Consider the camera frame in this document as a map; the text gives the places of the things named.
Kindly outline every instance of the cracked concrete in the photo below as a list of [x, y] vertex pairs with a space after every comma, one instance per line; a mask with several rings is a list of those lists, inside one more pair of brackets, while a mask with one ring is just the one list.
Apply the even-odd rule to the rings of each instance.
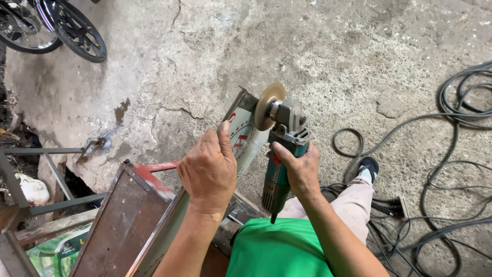
[[[276, 80], [286, 87], [287, 97], [304, 105], [321, 151], [320, 182], [339, 181], [350, 159], [331, 147], [337, 129], [361, 130], [372, 147], [404, 119], [436, 112], [438, 87], [492, 54], [492, 1], [487, 0], [105, 0], [74, 5], [102, 34], [108, 60], [92, 64], [67, 47], [40, 56], [8, 50], [5, 84], [18, 96], [25, 122], [44, 139], [74, 147], [87, 137], [108, 138], [104, 151], [86, 164], [76, 165], [73, 155], [67, 158], [70, 170], [96, 192], [107, 189], [126, 158], [141, 163], [180, 159], [207, 128], [220, 123], [238, 85], [259, 96]], [[126, 99], [130, 105], [118, 124], [115, 109]], [[404, 108], [393, 116], [378, 113], [389, 109], [392, 99]], [[488, 91], [472, 93], [470, 101], [492, 106]], [[376, 196], [404, 195], [410, 213], [420, 215], [425, 177], [447, 151], [451, 136], [451, 125], [438, 118], [402, 128], [374, 154], [381, 166]], [[452, 159], [491, 166], [491, 141], [491, 132], [462, 129]], [[340, 144], [356, 151], [357, 140], [349, 134], [340, 136]], [[255, 159], [238, 183], [238, 190], [257, 205], [266, 163]], [[159, 177], [174, 190], [180, 185], [175, 172]], [[436, 180], [449, 186], [491, 181], [489, 173], [462, 165], [445, 169]], [[432, 192], [427, 206], [433, 215], [463, 218], [476, 213], [486, 197], [484, 191]], [[428, 231], [424, 222], [412, 223], [406, 243]], [[492, 254], [492, 236], [483, 226], [452, 236]], [[463, 258], [459, 276], [490, 275], [491, 261], [458, 247]], [[441, 242], [424, 247], [421, 260], [437, 276], [449, 274], [454, 264]], [[393, 263], [402, 276], [407, 274], [402, 260]]]

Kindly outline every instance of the grinder blade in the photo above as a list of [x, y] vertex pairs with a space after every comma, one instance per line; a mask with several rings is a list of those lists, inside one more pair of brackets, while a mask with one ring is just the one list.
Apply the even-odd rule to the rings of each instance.
[[269, 104], [275, 100], [285, 100], [285, 89], [280, 82], [269, 85], [258, 100], [254, 112], [254, 124], [259, 131], [268, 130], [275, 123], [267, 114]]

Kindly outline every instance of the green shirt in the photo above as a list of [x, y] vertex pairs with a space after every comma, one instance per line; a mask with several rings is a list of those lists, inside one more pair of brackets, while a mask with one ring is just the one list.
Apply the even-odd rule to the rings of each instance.
[[250, 219], [238, 231], [226, 277], [333, 277], [309, 220]]

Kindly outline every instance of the hand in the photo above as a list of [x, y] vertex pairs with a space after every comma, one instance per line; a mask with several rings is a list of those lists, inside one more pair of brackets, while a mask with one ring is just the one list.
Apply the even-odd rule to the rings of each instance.
[[306, 153], [299, 158], [276, 141], [272, 143], [272, 148], [287, 168], [290, 190], [300, 201], [321, 193], [318, 182], [319, 151], [312, 141]]
[[208, 129], [178, 163], [178, 174], [189, 194], [189, 208], [222, 218], [236, 188], [237, 163], [229, 138], [229, 122]]

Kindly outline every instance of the electrical cable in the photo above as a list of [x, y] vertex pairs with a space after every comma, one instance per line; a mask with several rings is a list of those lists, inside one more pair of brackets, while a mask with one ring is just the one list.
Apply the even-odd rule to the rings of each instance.
[[[455, 268], [453, 269], [451, 274], [449, 274], [445, 277], [455, 277], [456, 275], [458, 275], [458, 273], [460, 272], [460, 270], [462, 268], [462, 258], [461, 258], [461, 254], [460, 254], [458, 248], [455, 245], [456, 243], [463, 245], [463, 246], [477, 252], [478, 254], [492, 260], [492, 257], [479, 251], [478, 249], [476, 249], [476, 248], [474, 248], [474, 247], [472, 247], [472, 246], [470, 246], [464, 242], [460, 242], [457, 239], [451, 239], [448, 237], [448, 234], [450, 232], [461, 229], [461, 228], [465, 228], [465, 227], [469, 227], [469, 226], [473, 226], [473, 225], [477, 225], [477, 224], [491, 224], [492, 223], [492, 217], [486, 217], [486, 218], [481, 218], [481, 219], [476, 219], [476, 218], [481, 216], [482, 213], [486, 210], [488, 204], [490, 202], [492, 202], [492, 196], [489, 197], [489, 199], [483, 205], [482, 209], [477, 214], [475, 214], [474, 216], [471, 216], [469, 218], [465, 218], [465, 219], [451, 219], [451, 218], [442, 218], [442, 217], [430, 216], [428, 211], [427, 211], [427, 208], [426, 208], [426, 196], [427, 196], [427, 192], [429, 191], [430, 188], [435, 188], [437, 190], [455, 190], [455, 189], [456, 190], [464, 190], [464, 189], [491, 189], [492, 188], [492, 187], [488, 187], [488, 186], [441, 187], [441, 186], [437, 186], [437, 185], [433, 184], [434, 179], [439, 174], [439, 172], [442, 170], [442, 168], [445, 165], [452, 164], [452, 163], [472, 164], [472, 165], [481, 167], [483, 169], [486, 169], [486, 170], [489, 170], [492, 172], [492, 168], [487, 167], [487, 166], [482, 165], [482, 164], [479, 164], [479, 163], [475, 163], [475, 162], [471, 162], [471, 161], [465, 161], [465, 160], [449, 161], [450, 157], [452, 156], [452, 154], [456, 148], [456, 145], [458, 144], [460, 127], [463, 126], [463, 127], [467, 127], [467, 128], [472, 128], [472, 129], [476, 129], [476, 130], [485, 130], [485, 131], [492, 130], [492, 125], [483, 125], [483, 124], [477, 123], [477, 120], [479, 120], [479, 119], [490, 119], [490, 118], [492, 118], [492, 109], [482, 110], [482, 109], [479, 109], [477, 107], [472, 106], [469, 102], [465, 101], [466, 96], [472, 90], [474, 90], [476, 88], [482, 87], [482, 88], [487, 88], [487, 89], [492, 91], [492, 81], [472, 84], [472, 85], [469, 85], [464, 90], [464, 87], [468, 85], [469, 80], [472, 77], [477, 76], [477, 75], [482, 76], [482, 77], [492, 78], [492, 61], [485, 62], [485, 63], [482, 63], [480, 65], [470, 67], [470, 68], [465, 69], [465, 70], [455, 74], [454, 76], [450, 77], [440, 87], [439, 93], [437, 95], [438, 108], [441, 111], [440, 113], [430, 113], [430, 114], [419, 115], [419, 116], [412, 117], [410, 119], [403, 121], [402, 123], [397, 125], [394, 129], [392, 129], [374, 148], [372, 148], [366, 152], [364, 152], [365, 144], [366, 144], [365, 138], [362, 135], [362, 133], [360, 131], [358, 131], [357, 129], [352, 128], [352, 127], [342, 128], [342, 129], [339, 129], [338, 131], [336, 131], [335, 134], [333, 135], [332, 143], [333, 143], [334, 149], [341, 155], [354, 158], [354, 160], [348, 166], [347, 171], [345, 172], [345, 176], [343, 178], [343, 183], [339, 182], [339, 183], [334, 183], [334, 184], [330, 184], [328, 186], [322, 186], [321, 187], [321, 189], [327, 190], [328, 192], [334, 194], [335, 196], [338, 196], [340, 194], [340, 192], [344, 188], [346, 188], [346, 185], [350, 181], [349, 175], [352, 172], [354, 166], [356, 166], [358, 164], [359, 159], [362, 156], [367, 156], [367, 155], [373, 153], [374, 151], [378, 150], [401, 127], [403, 127], [406, 124], [413, 122], [415, 120], [422, 119], [422, 118], [428, 118], [428, 117], [444, 117], [451, 124], [453, 124], [454, 132], [453, 132], [453, 139], [452, 139], [451, 145], [449, 146], [448, 151], [447, 151], [445, 157], [442, 159], [442, 161], [437, 166], [432, 168], [431, 171], [429, 172], [429, 174], [427, 175], [427, 181], [425, 182], [423, 190], [422, 190], [422, 194], [420, 197], [420, 210], [421, 210], [423, 216], [417, 216], [417, 217], [406, 219], [402, 223], [400, 228], [397, 230], [397, 237], [394, 241], [390, 240], [382, 232], [382, 230], [379, 229], [375, 224], [375, 222], [378, 222], [378, 221], [383, 222], [383, 221], [374, 220], [374, 219], [371, 219], [369, 221], [368, 228], [369, 228], [369, 226], [371, 226], [388, 243], [388, 244], [381, 245], [377, 241], [376, 236], [372, 233], [371, 228], [369, 228], [372, 236], [375, 239], [376, 244], [381, 249], [381, 252], [376, 253], [375, 256], [377, 256], [377, 257], [378, 256], [384, 256], [384, 258], [388, 262], [389, 268], [385, 265], [384, 265], [384, 267], [388, 271], [390, 271], [391, 273], [395, 274], [398, 277], [400, 277], [400, 275], [398, 275], [395, 272], [395, 270], [393, 270], [393, 268], [391, 267], [391, 264], [389, 262], [389, 259], [395, 253], [400, 255], [406, 261], [406, 263], [411, 267], [411, 270], [410, 270], [410, 273], [408, 274], [408, 276], [412, 275], [413, 273], [416, 273], [418, 276], [435, 277], [435, 276], [431, 275], [429, 272], [427, 272], [422, 267], [421, 262], [419, 260], [419, 254], [420, 254], [420, 251], [422, 250], [422, 247], [425, 246], [427, 243], [435, 240], [435, 239], [440, 239], [446, 245], [448, 245], [449, 248], [451, 249], [455, 259], [456, 259]], [[459, 85], [456, 88], [457, 104], [456, 104], [456, 106], [452, 106], [446, 98], [446, 92], [447, 92], [447, 89], [450, 87], [451, 83], [454, 81], [457, 81], [457, 80], [459, 80]], [[344, 131], [349, 131], [349, 132], [354, 133], [357, 136], [357, 138], [359, 139], [360, 149], [359, 149], [357, 154], [344, 152], [338, 146], [337, 137], [341, 132], [344, 132]], [[342, 188], [335, 187], [335, 185], [342, 185], [343, 187]], [[373, 201], [394, 203], [396, 201], [396, 199], [384, 200], [384, 199], [373, 198]], [[405, 246], [405, 247], [399, 247], [398, 245], [407, 237], [407, 235], [410, 232], [411, 221], [417, 220], [417, 219], [425, 220], [429, 224], [432, 231], [430, 233], [426, 234], [425, 236], [423, 236], [418, 242], [416, 242], [412, 245]], [[452, 225], [449, 225], [446, 227], [438, 227], [436, 225], [436, 222], [433, 220], [452, 221], [452, 222], [459, 222], [459, 223], [452, 224]], [[402, 235], [402, 232], [403, 232], [405, 226], [407, 226], [407, 225], [408, 225], [408, 227], [406, 229], [406, 232], [404, 235]], [[384, 251], [383, 247], [391, 247], [391, 249], [388, 251]], [[413, 262], [409, 261], [403, 255], [403, 252], [406, 252], [406, 251], [411, 251]]]

